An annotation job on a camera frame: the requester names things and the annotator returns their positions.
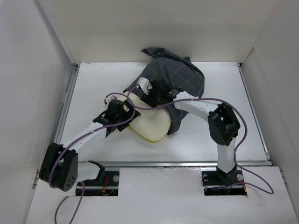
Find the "cream yellow-edged pillow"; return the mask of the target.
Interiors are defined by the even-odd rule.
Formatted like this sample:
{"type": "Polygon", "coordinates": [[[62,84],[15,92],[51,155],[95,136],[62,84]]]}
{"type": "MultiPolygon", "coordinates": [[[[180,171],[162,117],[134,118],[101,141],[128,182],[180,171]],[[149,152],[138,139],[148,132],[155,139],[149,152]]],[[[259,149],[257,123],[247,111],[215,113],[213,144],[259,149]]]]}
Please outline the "cream yellow-edged pillow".
{"type": "Polygon", "coordinates": [[[161,141],[171,127],[171,118],[167,109],[140,110],[141,114],[129,124],[129,129],[149,142],[161,141]]]}

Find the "dark grey checked pillowcase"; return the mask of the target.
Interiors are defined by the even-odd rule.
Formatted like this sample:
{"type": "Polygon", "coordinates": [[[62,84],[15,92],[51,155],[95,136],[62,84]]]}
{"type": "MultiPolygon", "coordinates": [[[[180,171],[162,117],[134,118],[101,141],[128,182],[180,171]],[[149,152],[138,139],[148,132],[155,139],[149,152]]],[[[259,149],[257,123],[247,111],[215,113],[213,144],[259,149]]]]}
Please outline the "dark grey checked pillowcase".
{"type": "MultiPolygon", "coordinates": [[[[180,57],[165,48],[156,47],[145,48],[141,52],[154,59],[145,67],[139,77],[148,80],[162,77],[171,88],[178,87],[192,96],[202,97],[205,89],[205,77],[201,70],[191,63],[189,57],[180,57]]],[[[138,78],[123,92],[131,90],[138,78]]],[[[164,111],[168,112],[171,121],[166,134],[174,134],[179,130],[181,121],[187,112],[175,109],[173,105],[166,107],[164,111]]]]}

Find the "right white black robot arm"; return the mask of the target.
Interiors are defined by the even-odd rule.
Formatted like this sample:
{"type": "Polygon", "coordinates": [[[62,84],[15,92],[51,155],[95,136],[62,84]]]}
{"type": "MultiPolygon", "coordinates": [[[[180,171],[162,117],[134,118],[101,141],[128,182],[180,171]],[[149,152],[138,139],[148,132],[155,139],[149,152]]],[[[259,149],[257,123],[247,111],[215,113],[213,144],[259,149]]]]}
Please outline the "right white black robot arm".
{"type": "Polygon", "coordinates": [[[231,181],[236,171],[235,141],[241,127],[233,108],[227,103],[209,103],[181,88],[171,88],[162,80],[150,82],[146,78],[141,78],[138,84],[151,107],[172,102],[176,109],[191,113],[208,123],[210,137],[217,145],[216,178],[223,184],[231,181]]]}

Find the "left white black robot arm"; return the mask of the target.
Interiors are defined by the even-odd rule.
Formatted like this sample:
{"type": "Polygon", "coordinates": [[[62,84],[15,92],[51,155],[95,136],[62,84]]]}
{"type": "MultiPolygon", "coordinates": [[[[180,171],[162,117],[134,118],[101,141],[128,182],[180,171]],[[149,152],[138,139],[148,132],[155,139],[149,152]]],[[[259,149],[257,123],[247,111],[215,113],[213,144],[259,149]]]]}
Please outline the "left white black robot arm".
{"type": "Polygon", "coordinates": [[[86,170],[92,184],[102,184],[105,178],[102,171],[99,169],[89,171],[89,168],[79,167],[80,149],[94,137],[104,139],[115,130],[121,132],[139,116],[140,113],[135,109],[132,100],[112,99],[107,103],[107,109],[93,119],[92,123],[81,133],[63,144],[53,142],[47,147],[39,171],[39,179],[48,183],[53,189],[66,192],[81,181],[78,177],[79,171],[86,170]]]}

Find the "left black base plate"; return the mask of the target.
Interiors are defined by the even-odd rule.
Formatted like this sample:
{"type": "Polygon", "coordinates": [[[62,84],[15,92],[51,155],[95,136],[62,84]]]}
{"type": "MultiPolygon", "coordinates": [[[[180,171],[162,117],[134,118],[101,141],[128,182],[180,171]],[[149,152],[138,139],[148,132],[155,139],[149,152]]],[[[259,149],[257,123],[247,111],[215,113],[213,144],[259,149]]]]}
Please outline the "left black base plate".
{"type": "Polygon", "coordinates": [[[118,196],[119,171],[106,171],[104,177],[83,181],[85,190],[83,196],[118,196]]]}

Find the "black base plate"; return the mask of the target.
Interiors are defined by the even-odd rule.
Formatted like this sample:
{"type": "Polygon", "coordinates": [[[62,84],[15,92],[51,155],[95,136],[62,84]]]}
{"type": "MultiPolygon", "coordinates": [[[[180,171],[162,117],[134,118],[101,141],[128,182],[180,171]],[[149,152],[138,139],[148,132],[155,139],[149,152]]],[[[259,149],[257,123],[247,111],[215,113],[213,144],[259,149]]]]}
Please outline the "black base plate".
{"type": "Polygon", "coordinates": [[[247,196],[241,170],[236,170],[229,177],[222,176],[217,170],[204,170],[201,174],[205,196],[247,196]]]}
{"type": "Polygon", "coordinates": [[[83,196],[118,196],[119,171],[106,171],[104,177],[83,181],[85,190],[83,196]]]}

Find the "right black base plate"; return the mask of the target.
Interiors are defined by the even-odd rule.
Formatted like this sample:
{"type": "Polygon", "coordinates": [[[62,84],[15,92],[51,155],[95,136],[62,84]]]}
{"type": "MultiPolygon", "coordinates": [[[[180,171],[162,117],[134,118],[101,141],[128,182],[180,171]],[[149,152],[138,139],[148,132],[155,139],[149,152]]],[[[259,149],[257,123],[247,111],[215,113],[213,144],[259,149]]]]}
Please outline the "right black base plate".
{"type": "Polygon", "coordinates": [[[236,170],[229,177],[222,176],[217,170],[204,170],[201,174],[205,196],[247,196],[241,170],[236,170]]]}

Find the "aluminium front rail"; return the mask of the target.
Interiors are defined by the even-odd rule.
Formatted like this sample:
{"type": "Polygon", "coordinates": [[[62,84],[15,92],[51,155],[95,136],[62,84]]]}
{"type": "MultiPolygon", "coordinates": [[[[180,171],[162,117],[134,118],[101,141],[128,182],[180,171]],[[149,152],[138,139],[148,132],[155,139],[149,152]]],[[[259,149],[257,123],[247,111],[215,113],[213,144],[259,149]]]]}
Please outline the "aluminium front rail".
{"type": "MultiPolygon", "coordinates": [[[[148,168],[148,167],[216,167],[217,163],[214,161],[200,162],[200,161],[99,161],[106,167],[126,167],[126,168],[148,168]]],[[[271,161],[239,161],[239,165],[243,167],[271,167],[271,161]]]]}

